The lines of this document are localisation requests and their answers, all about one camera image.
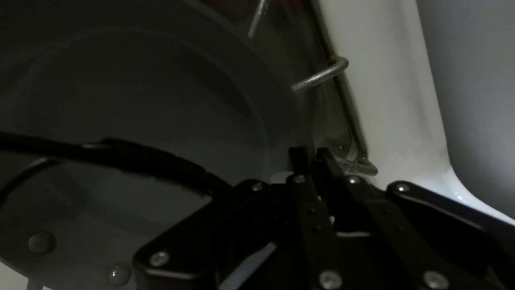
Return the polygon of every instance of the bolt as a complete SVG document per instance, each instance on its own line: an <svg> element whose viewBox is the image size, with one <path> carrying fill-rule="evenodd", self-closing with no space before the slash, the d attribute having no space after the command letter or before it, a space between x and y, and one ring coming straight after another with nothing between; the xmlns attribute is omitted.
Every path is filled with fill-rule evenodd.
<svg viewBox="0 0 515 290"><path fill-rule="evenodd" d="M262 184L262 182L255 182L255 184L252 185L252 192L260 192L260 190L263 190L263 184Z"/></svg>
<svg viewBox="0 0 515 290"><path fill-rule="evenodd" d="M357 176L349 176L349 184L358 184L360 182L360 179L357 177Z"/></svg>
<svg viewBox="0 0 515 290"><path fill-rule="evenodd" d="M305 177L299 174L299 176L294 176L292 180L294 180L294 184L304 184Z"/></svg>
<svg viewBox="0 0 515 290"><path fill-rule="evenodd" d="M110 285L125 285L130 280L131 271L127 264L115 264L109 272Z"/></svg>
<svg viewBox="0 0 515 290"><path fill-rule="evenodd" d="M445 275L436 271L426 271L423 274L423 282L431 288L431 290L447 290L450 287L450 282Z"/></svg>
<svg viewBox="0 0 515 290"><path fill-rule="evenodd" d="M318 275L320 287L323 290L336 290L341 288L341 275L334 271L323 271Z"/></svg>
<svg viewBox="0 0 515 290"><path fill-rule="evenodd" d="M49 232L36 232L28 237L27 246L35 255L44 255L53 250L54 238Z"/></svg>
<svg viewBox="0 0 515 290"><path fill-rule="evenodd" d="M149 258L149 264L152 267L162 267L168 261L170 261L170 256L165 251L157 251L157 253L151 255L151 258Z"/></svg>
<svg viewBox="0 0 515 290"><path fill-rule="evenodd" d="M408 188L407 184L397 184L397 185L395 185L395 190L397 190L397 192L408 192L410 188Z"/></svg>

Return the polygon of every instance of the white panel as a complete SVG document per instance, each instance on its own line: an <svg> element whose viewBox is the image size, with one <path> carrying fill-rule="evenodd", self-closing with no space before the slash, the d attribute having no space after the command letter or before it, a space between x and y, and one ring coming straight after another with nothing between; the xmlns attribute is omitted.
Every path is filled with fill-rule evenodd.
<svg viewBox="0 0 515 290"><path fill-rule="evenodd" d="M320 0L345 71L378 187L410 180L498 219L455 177L413 0Z"/></svg>
<svg viewBox="0 0 515 290"><path fill-rule="evenodd" d="M450 161L515 216L515 2L418 0Z"/></svg>
<svg viewBox="0 0 515 290"><path fill-rule="evenodd" d="M0 288L1 290L25 290L27 279L0 263Z"/></svg>

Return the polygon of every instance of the black wire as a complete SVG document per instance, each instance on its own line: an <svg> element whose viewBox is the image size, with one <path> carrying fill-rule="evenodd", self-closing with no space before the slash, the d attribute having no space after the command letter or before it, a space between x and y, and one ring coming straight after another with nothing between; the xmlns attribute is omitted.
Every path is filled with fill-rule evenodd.
<svg viewBox="0 0 515 290"><path fill-rule="evenodd" d="M212 195L213 198L231 190L225 180L209 174L205 169L188 159L119 139L106 139L99 143L69 145L36 137L0 132L0 150L44 156L22 168L0 188L0 208L7 195L22 182L44 169L61 164L62 161L90 163L138 174L149 174L186 185L196 192Z"/></svg>
<svg viewBox="0 0 515 290"><path fill-rule="evenodd" d="M9 193L12 190L16 190L20 184L24 184L25 180L28 180L32 176L49 169L56 164L61 164L56 159L48 159L48 158L40 158L32 161L30 164L27 164L25 168L22 168L17 174L14 174L1 188L0 188L0 208L1 205L6 201L6 198L9 197Z"/></svg>

